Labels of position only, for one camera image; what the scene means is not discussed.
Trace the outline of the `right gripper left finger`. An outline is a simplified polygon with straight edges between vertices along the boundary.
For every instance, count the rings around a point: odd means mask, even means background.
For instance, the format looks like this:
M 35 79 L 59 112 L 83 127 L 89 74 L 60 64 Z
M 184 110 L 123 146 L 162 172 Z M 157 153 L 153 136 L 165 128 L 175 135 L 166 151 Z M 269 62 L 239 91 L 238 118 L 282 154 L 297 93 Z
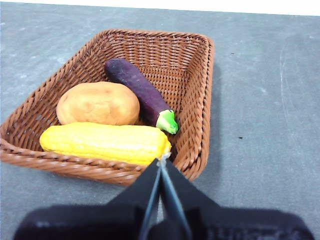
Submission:
M 53 205 L 28 213 L 15 240 L 145 240 L 157 219 L 160 182 L 155 159 L 134 183 L 110 202 Z

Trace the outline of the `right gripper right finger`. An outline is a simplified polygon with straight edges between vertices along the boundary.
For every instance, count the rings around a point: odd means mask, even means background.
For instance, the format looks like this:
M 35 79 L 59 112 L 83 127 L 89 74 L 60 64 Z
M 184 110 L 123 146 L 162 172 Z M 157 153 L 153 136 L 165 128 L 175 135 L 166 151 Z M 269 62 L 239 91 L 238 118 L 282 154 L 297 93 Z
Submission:
M 163 203 L 188 240 L 312 240 L 301 217 L 274 209 L 218 205 L 169 161 L 161 161 Z

